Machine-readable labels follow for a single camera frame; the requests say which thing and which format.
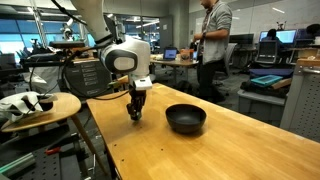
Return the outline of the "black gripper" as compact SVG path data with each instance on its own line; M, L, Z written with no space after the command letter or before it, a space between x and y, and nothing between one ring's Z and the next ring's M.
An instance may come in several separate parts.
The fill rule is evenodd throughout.
M129 94L131 97L131 102L126 105L127 112L130 118L134 121L138 121L142 118L142 107L146 100L145 90L136 90L133 85L129 86Z

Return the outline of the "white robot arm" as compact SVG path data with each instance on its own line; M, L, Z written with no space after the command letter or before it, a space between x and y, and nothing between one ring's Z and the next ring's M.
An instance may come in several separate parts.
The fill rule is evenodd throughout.
M126 105L132 120L140 120L146 100L146 91L152 88L149 76L150 45L143 40L128 37L117 44L107 26L104 14L104 0L71 0L89 33L100 48L99 59L104 67L114 74L127 74L131 102Z

